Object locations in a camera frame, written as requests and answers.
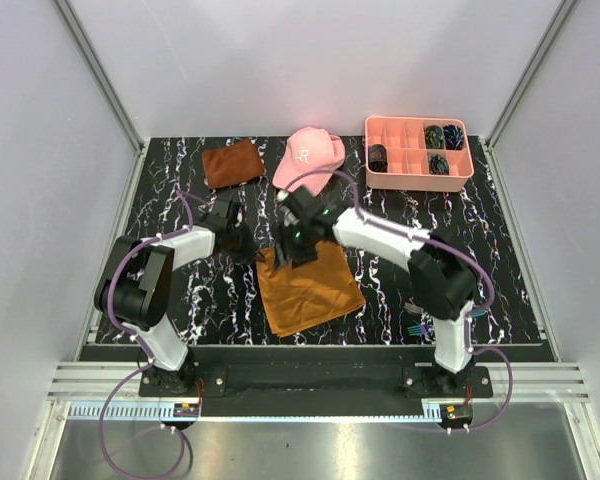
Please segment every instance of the white wall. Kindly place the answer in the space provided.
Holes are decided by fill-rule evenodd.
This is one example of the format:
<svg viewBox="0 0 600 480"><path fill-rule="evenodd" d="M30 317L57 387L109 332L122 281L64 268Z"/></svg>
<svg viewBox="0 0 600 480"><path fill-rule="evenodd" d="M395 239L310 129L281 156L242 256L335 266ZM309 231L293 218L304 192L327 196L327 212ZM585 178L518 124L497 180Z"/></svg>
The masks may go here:
<svg viewBox="0 0 600 480"><path fill-rule="evenodd" d="M144 137L360 134L372 114L488 134L559 0L72 0Z"/></svg>
<svg viewBox="0 0 600 480"><path fill-rule="evenodd" d="M133 160L48 0L0 0L0 479L75 352Z"/></svg>
<svg viewBox="0 0 600 480"><path fill-rule="evenodd" d="M496 146L561 354L600 423L600 0L581 2Z"/></svg>

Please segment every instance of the brown cloth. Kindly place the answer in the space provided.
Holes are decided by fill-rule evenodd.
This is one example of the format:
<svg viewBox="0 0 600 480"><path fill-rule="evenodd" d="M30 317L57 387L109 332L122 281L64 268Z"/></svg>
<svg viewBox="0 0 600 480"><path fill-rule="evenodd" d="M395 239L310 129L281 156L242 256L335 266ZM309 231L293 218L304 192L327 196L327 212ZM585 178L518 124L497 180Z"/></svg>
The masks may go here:
<svg viewBox="0 0 600 480"><path fill-rule="evenodd" d="M202 152L209 188L222 188L264 175L258 148L248 138L230 147Z"/></svg>
<svg viewBox="0 0 600 480"><path fill-rule="evenodd" d="M331 242L316 245L318 260L297 268L275 270L274 248L260 250L256 262L264 311L271 331L281 337L314 327L364 305L342 247Z"/></svg>

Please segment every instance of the pink tray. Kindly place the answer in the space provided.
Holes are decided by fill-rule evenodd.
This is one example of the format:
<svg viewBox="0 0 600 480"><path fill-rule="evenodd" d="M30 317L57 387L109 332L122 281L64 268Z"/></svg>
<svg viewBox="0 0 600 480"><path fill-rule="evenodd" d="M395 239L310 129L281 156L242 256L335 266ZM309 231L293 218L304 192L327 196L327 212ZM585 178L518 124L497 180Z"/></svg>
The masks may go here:
<svg viewBox="0 0 600 480"><path fill-rule="evenodd" d="M424 143L424 129L430 125L456 125L464 133L462 150L432 150ZM459 192L473 176L467 129L452 118L380 117L364 124L367 186L387 190ZM369 147L381 144L387 149L388 171L369 170ZM437 153L449 163L449 175L429 174L428 153Z"/></svg>

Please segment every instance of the marble pattern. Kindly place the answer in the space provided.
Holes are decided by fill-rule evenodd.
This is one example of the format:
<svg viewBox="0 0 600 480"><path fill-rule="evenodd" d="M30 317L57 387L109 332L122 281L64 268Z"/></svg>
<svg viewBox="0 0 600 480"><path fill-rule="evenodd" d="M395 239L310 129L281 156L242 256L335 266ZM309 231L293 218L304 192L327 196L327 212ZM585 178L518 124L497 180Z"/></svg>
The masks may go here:
<svg viewBox="0 0 600 480"><path fill-rule="evenodd" d="M231 145L241 138L155 138L151 141L139 180L127 232L138 237L168 232L183 225L184 209L176 189L191 191L214 202L218 196L246 205L246 220L256 244L272 245L275 208L272 177L285 151L285 137L256 137L267 170L265 177L237 187L210 190L205 185L202 152ZM538 343L538 328L516 260L511 238L498 203L495 185L477 138L470 138L475 175L457 194L371 190L364 186L364 145L361 137L343 137L343 169L361 186L362 204L382 217L411 226L448 225L469 252L492 275L496 301L475 322L476 343ZM351 195L344 180L333 178L321 195L326 199ZM194 215L203 210L192 204ZM412 301L408 274L401 268L361 250L346 249L351 271L366 305L339 319L280 339L271 333L258 293L255 267L237 266L226 256L207 258L174 272L169 317L189 344L417 344L429 337L413 337L407 328L430 323L426 315L404 308ZM97 344L127 344L104 318Z"/></svg>

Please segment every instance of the metal floor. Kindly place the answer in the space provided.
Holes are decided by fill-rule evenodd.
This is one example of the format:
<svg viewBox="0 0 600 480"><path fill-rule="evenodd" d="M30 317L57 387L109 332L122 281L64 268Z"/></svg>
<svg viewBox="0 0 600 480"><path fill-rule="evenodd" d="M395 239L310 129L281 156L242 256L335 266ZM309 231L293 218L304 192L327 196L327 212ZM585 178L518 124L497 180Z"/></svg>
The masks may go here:
<svg viewBox="0 0 600 480"><path fill-rule="evenodd" d="M474 424L496 407L476 405ZM110 451L151 426L106 423ZM493 427L469 435L421 434L397 425L200 422L185 431L188 457L174 479L196 480L581 480L567 418L559 405L513 404ZM175 438L152 432L115 455L127 471L147 477L173 465ZM113 480L102 460L97 422L68 421L51 478Z"/></svg>

